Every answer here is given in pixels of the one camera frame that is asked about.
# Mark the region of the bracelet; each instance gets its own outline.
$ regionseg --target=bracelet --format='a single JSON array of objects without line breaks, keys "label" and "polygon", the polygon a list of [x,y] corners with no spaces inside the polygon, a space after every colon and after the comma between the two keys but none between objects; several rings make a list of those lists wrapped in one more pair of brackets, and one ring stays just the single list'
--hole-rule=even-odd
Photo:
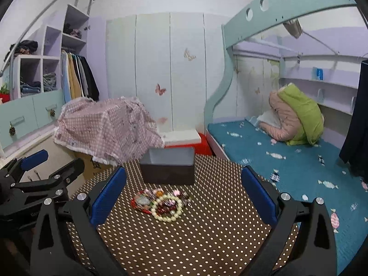
[{"label": "bracelet", "polygon": [[[165,200],[174,200],[176,201],[176,204],[177,204],[177,208],[176,208],[176,212],[174,211],[171,211],[170,214],[172,214],[171,217],[162,217],[162,216],[159,216],[157,213],[156,213],[156,209],[157,209],[157,205]],[[183,203],[181,201],[181,199],[179,197],[176,197],[176,196],[170,196],[170,195],[162,195],[161,197],[159,197],[158,199],[156,199],[154,202],[153,202],[153,206],[151,208],[151,213],[153,215],[153,217],[159,221],[162,221],[162,222],[174,222],[176,221],[176,219],[179,218],[179,216],[183,213]]]}]

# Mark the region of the potted plant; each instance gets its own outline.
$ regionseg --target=potted plant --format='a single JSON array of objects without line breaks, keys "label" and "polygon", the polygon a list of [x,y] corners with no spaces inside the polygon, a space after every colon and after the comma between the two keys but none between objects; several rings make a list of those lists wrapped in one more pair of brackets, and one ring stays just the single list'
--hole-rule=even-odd
[{"label": "potted plant", "polygon": [[3,86],[0,88],[0,98],[3,99],[3,103],[10,101],[10,92],[7,83],[3,84]]}]

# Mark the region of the polka dot tablecloth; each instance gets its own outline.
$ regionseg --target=polka dot tablecloth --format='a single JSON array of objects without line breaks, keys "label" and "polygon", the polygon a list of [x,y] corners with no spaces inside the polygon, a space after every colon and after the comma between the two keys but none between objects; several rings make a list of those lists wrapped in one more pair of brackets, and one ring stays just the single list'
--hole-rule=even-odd
[{"label": "polka dot tablecloth", "polygon": [[[238,164],[197,155],[193,186],[144,184],[138,161],[125,164],[125,168],[126,186],[98,232],[129,275],[239,275],[270,231],[241,184],[242,167]],[[111,172],[99,173],[78,193],[89,192]],[[165,192],[177,188],[191,195],[191,206],[177,221],[160,222],[130,206],[138,191],[157,187]],[[91,266],[74,225],[68,227],[81,262]],[[294,225],[275,268],[287,261],[297,231]]]}]

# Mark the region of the pink gingham cloth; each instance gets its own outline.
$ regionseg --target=pink gingham cloth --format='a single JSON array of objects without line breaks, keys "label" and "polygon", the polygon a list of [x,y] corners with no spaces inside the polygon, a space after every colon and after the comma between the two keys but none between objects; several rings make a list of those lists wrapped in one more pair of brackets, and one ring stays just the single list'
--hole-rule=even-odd
[{"label": "pink gingham cloth", "polygon": [[137,98],[76,98],[62,107],[58,123],[55,143],[103,164],[122,165],[150,147],[164,147],[156,122]]}]

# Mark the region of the metal rail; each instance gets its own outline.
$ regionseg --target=metal rail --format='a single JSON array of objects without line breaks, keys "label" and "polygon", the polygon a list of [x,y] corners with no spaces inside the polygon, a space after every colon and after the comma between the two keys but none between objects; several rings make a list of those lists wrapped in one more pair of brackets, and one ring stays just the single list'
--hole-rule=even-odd
[{"label": "metal rail", "polygon": [[[47,5],[45,7],[45,9],[43,9],[43,11],[41,11],[38,16],[36,16],[34,18],[34,20],[32,21],[32,23],[30,23],[30,25],[25,29],[25,31],[22,33],[22,35],[19,37],[19,39],[16,41],[16,43],[14,44],[12,50],[10,51],[9,55],[6,57],[3,67],[0,70],[0,78],[3,76],[4,71],[7,67],[8,62],[10,61],[10,69],[9,69],[9,81],[10,81],[10,92],[12,92],[12,74],[13,74],[13,61],[14,61],[14,51],[17,48],[18,44],[21,42],[21,40],[23,40],[23,38],[25,37],[25,35],[28,33],[28,31],[32,28],[32,26],[37,22],[37,20],[52,6],[55,4],[55,2],[58,0],[53,0],[49,5]],[[79,0],[75,0],[74,6],[78,5],[78,1]],[[89,0],[89,5],[88,5],[88,10],[87,10],[87,14],[89,15],[89,12],[91,11],[91,5],[92,5],[92,1],[94,0]]]}]

